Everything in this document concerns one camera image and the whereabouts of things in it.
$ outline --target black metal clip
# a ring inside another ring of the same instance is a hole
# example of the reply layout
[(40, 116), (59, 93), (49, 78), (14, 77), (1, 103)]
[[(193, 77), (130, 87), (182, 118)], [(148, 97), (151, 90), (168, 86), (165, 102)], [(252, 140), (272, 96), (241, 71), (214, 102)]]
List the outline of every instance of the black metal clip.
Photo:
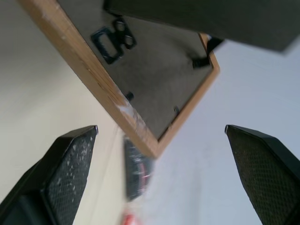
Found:
[(223, 40), (216, 38), (216, 37), (212, 37), (208, 42), (207, 42), (207, 51), (206, 51), (206, 57), (204, 58), (196, 58), (196, 59), (192, 59), (193, 61), (193, 68), (201, 68), (204, 66), (207, 66), (210, 64), (210, 59), (209, 59), (209, 55), (212, 52), (212, 50), (214, 50), (219, 44), (221, 44), (223, 42)]
[[(117, 19), (115, 19), (112, 25), (115, 28), (114, 33), (112, 33), (109, 28), (105, 26), (100, 30), (97, 30), (90, 37), (92, 42), (97, 47), (108, 64), (114, 63), (124, 55), (123, 49), (121, 47), (122, 45), (124, 45), (128, 50), (132, 49), (136, 45), (136, 39), (133, 37), (122, 17), (118, 17)], [(113, 47), (117, 51), (115, 55), (111, 56), (105, 49), (105, 46), (101, 43), (100, 37), (102, 35), (107, 35), (107, 37), (111, 41)]]

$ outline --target wooden frame edge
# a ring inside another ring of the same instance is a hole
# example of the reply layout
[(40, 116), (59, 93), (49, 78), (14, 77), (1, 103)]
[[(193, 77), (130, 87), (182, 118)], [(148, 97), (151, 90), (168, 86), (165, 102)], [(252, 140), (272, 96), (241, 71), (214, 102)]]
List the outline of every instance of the wooden frame edge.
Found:
[[(199, 37), (201, 39), (201, 42), (205, 48), (207, 49), (207, 42), (208, 42), (208, 36), (206, 34), (199, 34)], [(167, 129), (167, 131), (164, 133), (164, 135), (159, 139), (158, 141), (158, 155), (162, 154), (164, 149), (167, 147), (167, 145), (171, 142), (171, 140), (174, 138), (178, 130), (181, 128), (181, 126), (184, 124), (184, 122), (187, 120), (193, 109), (197, 106), (199, 101), (202, 99), (204, 94), (207, 92), (209, 87), (212, 85), (212, 83), (215, 81), (217, 75), (220, 72), (220, 67), (218, 64), (218, 61), (216, 59), (216, 56), (213, 52), (210, 53), (210, 63), (212, 65), (212, 71), (207, 77), (205, 78), (204, 82), (201, 84), (201, 86), (198, 88), (198, 90), (194, 93), (194, 95), (188, 100), (185, 107), (181, 110), (179, 115), (176, 117), (175, 121), (170, 125), (170, 127)]]
[(18, 2), (136, 147), (143, 154), (157, 158), (157, 139), (115, 85), (59, 3), (56, 0)]

